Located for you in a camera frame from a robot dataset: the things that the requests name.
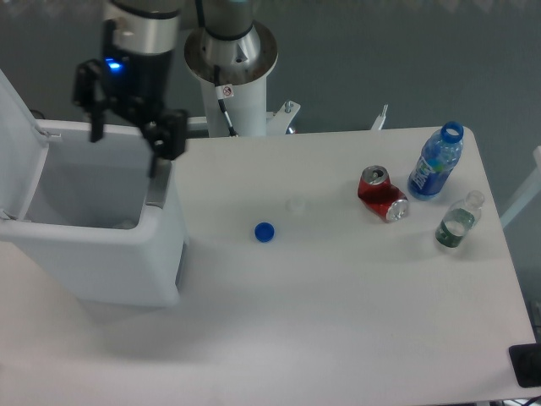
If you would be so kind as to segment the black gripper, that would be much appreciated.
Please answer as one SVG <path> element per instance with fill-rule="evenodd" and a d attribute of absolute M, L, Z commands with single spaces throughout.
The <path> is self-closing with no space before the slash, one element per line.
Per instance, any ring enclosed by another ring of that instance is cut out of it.
<path fill-rule="evenodd" d="M 185 151 L 188 114 L 165 104 L 172 56 L 108 47 L 102 58 L 75 69 L 73 103 L 90 119 L 90 142 L 104 137 L 105 113 L 113 112 L 138 128 L 150 146 L 150 178 L 161 159 L 174 160 Z"/>

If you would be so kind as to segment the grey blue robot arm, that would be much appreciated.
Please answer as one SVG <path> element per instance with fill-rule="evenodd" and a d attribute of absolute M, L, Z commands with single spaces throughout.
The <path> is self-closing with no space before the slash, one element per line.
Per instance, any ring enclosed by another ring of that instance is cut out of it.
<path fill-rule="evenodd" d="M 189 32 L 184 60 L 199 81 L 210 136 L 267 135 L 266 80 L 278 50 L 250 1 L 107 1 L 101 55 L 79 64 L 74 79 L 73 102 L 90 121 L 91 142 L 103 138 L 112 112 L 140 131 L 151 168 L 183 154 L 189 115 L 165 102 L 182 30 Z"/>

